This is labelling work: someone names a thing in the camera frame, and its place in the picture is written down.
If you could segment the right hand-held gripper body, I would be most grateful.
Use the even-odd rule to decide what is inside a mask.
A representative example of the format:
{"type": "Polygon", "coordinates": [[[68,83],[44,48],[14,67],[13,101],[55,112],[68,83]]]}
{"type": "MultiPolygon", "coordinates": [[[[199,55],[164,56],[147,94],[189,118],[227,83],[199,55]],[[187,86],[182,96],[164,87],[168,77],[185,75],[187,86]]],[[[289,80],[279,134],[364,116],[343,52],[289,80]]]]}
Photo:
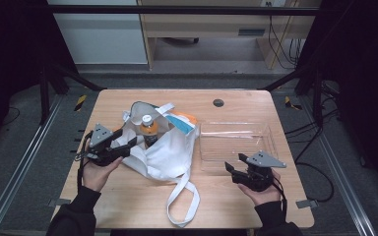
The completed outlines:
{"type": "Polygon", "coordinates": [[[262,192],[274,184],[273,168],[286,168],[286,164],[265,151],[248,156],[246,171],[241,175],[231,175],[232,182],[242,184],[252,191],[262,192]]]}

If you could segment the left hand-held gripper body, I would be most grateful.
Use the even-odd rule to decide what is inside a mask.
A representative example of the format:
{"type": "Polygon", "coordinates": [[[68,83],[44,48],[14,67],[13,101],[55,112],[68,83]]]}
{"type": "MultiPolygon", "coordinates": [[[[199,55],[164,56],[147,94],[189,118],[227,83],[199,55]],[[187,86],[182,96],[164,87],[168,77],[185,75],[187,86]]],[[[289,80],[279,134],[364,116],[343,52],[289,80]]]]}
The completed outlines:
{"type": "Polygon", "coordinates": [[[87,157],[98,166],[106,166],[113,162],[118,157],[116,151],[118,147],[112,145],[113,132],[96,123],[94,129],[85,135],[79,158],[87,157]]]}

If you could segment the white colour-patched tote bag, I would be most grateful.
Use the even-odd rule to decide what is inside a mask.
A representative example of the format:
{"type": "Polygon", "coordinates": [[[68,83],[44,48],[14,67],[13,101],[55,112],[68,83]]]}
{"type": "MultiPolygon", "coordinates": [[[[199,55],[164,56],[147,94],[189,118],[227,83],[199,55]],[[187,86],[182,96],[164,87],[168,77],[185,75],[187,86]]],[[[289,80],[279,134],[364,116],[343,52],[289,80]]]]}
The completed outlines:
{"type": "Polygon", "coordinates": [[[190,182],[194,145],[199,137],[197,118],[177,111],[172,103],[156,106],[136,101],[129,111],[123,112],[123,121],[123,135],[112,142],[113,146],[119,148],[133,138],[137,139],[123,163],[146,178],[176,184],[166,202],[166,213],[175,226],[185,227],[194,218],[200,204],[198,190],[190,182]],[[157,141],[150,147],[145,147],[141,130],[145,115],[150,115],[158,125],[157,141]],[[176,220],[170,207],[184,189],[192,193],[192,201],[185,217],[176,220]]]}

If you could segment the person's right hand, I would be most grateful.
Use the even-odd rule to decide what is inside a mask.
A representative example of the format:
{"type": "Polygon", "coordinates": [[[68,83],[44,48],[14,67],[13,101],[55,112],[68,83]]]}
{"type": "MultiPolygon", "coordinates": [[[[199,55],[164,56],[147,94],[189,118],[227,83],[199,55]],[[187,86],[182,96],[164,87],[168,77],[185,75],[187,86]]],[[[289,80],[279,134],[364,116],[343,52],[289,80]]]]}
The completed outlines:
{"type": "Polygon", "coordinates": [[[274,184],[265,191],[255,192],[242,184],[238,184],[237,187],[253,202],[255,207],[266,203],[278,202],[281,199],[281,193],[278,190],[281,175],[275,170],[273,170],[273,175],[274,184]]]}

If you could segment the person's left hand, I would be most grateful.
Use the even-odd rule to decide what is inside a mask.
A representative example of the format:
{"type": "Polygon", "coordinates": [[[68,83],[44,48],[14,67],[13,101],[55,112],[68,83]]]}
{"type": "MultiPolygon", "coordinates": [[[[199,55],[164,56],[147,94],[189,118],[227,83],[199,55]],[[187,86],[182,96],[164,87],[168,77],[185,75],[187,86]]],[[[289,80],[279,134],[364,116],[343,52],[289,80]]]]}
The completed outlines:
{"type": "Polygon", "coordinates": [[[83,185],[95,192],[100,192],[109,175],[118,168],[122,160],[123,158],[119,157],[106,166],[98,166],[86,158],[83,170],[83,185]]]}

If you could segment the clear plastic container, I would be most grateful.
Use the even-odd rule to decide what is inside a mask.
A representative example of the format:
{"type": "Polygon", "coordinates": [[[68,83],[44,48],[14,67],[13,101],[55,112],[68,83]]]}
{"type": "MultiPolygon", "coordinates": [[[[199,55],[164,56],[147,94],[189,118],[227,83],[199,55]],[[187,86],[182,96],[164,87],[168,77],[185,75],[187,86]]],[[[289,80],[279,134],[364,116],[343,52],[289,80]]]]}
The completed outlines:
{"type": "Polygon", "coordinates": [[[201,169],[212,175],[227,175],[224,163],[244,171],[247,165],[238,155],[248,157],[263,151],[279,158],[271,128],[266,123],[211,122],[200,126],[201,169]]]}

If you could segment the orange juice bottle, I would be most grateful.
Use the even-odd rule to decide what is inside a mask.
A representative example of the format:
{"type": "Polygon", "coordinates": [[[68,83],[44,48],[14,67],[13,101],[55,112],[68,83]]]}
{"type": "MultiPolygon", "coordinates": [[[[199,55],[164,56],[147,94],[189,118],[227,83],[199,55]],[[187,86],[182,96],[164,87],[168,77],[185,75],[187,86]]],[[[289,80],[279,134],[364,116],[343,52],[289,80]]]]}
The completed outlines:
{"type": "Polygon", "coordinates": [[[140,125],[146,148],[151,147],[158,140],[158,124],[151,115],[144,115],[140,125]]]}

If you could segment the yellow black floor tape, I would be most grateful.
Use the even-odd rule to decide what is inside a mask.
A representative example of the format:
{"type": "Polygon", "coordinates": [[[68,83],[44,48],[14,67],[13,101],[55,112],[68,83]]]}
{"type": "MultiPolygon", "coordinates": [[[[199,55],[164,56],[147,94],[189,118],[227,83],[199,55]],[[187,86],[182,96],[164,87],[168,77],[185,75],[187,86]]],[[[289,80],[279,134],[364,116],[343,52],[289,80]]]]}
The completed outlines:
{"type": "Polygon", "coordinates": [[[292,104],[291,100],[290,100],[290,98],[288,96],[284,97],[284,105],[285,105],[285,107],[292,108],[292,109],[295,109],[295,110],[302,110],[302,106],[301,105],[292,104]]]}
{"type": "Polygon", "coordinates": [[[79,98],[78,98],[78,101],[76,103],[76,106],[74,108],[74,111],[80,111],[85,100],[86,100],[87,96],[85,94],[81,95],[79,98]]]}

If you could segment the black metal stand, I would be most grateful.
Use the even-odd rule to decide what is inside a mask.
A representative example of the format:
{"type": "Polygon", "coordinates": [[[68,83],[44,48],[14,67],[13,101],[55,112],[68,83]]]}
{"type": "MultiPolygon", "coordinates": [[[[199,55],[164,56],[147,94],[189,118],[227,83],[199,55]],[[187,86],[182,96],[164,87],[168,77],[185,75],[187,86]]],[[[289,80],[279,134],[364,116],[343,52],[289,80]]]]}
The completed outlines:
{"type": "Polygon", "coordinates": [[[281,79],[259,88],[259,90],[272,91],[278,87],[292,81],[293,79],[298,79],[294,91],[298,95],[304,95],[313,89],[312,98],[312,117],[319,128],[323,127],[323,115],[322,115],[322,71],[318,65],[313,65],[312,63],[306,64],[298,69],[295,69],[291,73],[285,75],[281,79]]]}
{"type": "Polygon", "coordinates": [[[39,72],[40,87],[40,103],[41,103],[41,119],[40,124],[44,124],[50,116],[50,103],[48,86],[52,86],[57,94],[66,94],[69,86],[65,82],[65,78],[70,78],[75,82],[85,86],[93,91],[104,90],[104,87],[98,86],[82,76],[78,72],[69,70],[59,64],[44,65],[39,72]]]}

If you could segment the white cabinet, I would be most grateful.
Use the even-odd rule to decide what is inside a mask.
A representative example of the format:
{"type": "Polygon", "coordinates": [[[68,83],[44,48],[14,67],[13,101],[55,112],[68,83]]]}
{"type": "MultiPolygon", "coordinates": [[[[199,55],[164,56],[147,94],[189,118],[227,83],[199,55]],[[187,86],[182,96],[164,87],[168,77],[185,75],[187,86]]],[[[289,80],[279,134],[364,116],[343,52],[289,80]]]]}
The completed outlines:
{"type": "Polygon", "coordinates": [[[147,64],[138,14],[55,14],[78,65],[147,64]]]}

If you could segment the wooden desk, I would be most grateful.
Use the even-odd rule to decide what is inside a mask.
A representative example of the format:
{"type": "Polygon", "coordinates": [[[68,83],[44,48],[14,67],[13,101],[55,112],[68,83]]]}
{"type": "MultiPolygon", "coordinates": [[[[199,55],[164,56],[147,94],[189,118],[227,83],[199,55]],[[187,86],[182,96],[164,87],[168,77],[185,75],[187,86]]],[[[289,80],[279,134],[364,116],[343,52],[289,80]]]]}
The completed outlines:
{"type": "MultiPolygon", "coordinates": [[[[322,0],[137,0],[140,6],[225,6],[318,8],[322,0]]],[[[283,43],[304,41],[314,22],[312,16],[252,15],[152,15],[140,16],[149,43],[157,38],[250,37],[257,40],[269,69],[287,55],[283,43]]]]}

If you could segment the grey table corner bracket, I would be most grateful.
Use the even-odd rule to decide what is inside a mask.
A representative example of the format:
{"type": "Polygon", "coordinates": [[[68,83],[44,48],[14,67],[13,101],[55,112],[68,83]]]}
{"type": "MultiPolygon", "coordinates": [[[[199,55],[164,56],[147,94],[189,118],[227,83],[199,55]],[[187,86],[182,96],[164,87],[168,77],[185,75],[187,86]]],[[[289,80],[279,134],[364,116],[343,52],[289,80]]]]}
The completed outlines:
{"type": "Polygon", "coordinates": [[[58,207],[69,204],[71,201],[67,199],[50,199],[47,203],[49,207],[58,207]]]}
{"type": "Polygon", "coordinates": [[[306,207],[317,207],[319,203],[316,200],[302,200],[302,201],[297,201],[296,206],[298,208],[306,208],[306,207]]]}

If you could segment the aluminium floor rail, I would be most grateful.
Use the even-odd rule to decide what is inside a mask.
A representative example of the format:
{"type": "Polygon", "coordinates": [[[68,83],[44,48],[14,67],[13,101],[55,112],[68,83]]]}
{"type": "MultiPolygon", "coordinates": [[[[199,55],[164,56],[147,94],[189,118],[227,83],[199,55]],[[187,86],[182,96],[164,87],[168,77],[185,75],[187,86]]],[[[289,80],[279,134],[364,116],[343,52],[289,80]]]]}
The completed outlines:
{"type": "Polygon", "coordinates": [[[0,224],[6,215],[14,197],[18,193],[31,165],[34,161],[43,140],[45,139],[59,109],[64,100],[63,95],[55,95],[54,101],[50,106],[48,117],[40,124],[29,143],[28,148],[24,152],[17,168],[13,172],[9,182],[7,183],[3,193],[0,196],[0,224]]]}
{"type": "Polygon", "coordinates": [[[323,127],[299,158],[305,193],[317,198],[313,229],[334,236],[376,236],[357,187],[367,177],[331,97],[323,99],[323,127]]]}

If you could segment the black horizontal frame bar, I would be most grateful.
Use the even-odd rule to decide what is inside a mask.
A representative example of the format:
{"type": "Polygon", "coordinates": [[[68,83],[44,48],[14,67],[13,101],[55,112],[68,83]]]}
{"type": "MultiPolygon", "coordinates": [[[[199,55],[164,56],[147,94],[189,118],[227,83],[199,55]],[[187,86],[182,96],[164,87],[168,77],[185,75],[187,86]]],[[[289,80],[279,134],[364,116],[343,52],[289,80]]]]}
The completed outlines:
{"type": "Polygon", "coordinates": [[[164,14],[164,15],[258,15],[317,16],[319,8],[220,7],[220,6],[112,6],[48,5],[52,13],[65,14],[164,14]]]}

